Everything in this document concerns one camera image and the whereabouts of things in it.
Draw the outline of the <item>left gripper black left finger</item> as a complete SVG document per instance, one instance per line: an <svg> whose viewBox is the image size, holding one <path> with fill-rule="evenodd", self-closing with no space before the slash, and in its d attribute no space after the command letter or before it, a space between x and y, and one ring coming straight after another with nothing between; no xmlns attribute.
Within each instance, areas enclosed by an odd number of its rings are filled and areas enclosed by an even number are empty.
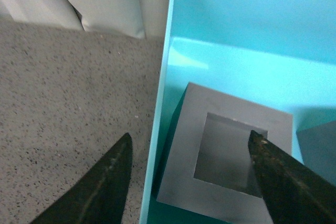
<svg viewBox="0 0 336 224"><path fill-rule="evenodd" d="M125 133L82 178L33 223L121 223L132 171Z"/></svg>

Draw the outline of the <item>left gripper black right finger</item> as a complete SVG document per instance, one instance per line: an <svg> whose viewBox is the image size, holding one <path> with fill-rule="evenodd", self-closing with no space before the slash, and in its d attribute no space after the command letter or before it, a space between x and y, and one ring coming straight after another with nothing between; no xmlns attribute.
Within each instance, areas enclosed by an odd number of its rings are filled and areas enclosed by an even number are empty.
<svg viewBox="0 0 336 224"><path fill-rule="evenodd" d="M335 223L335 186L256 131L251 163L273 223Z"/></svg>

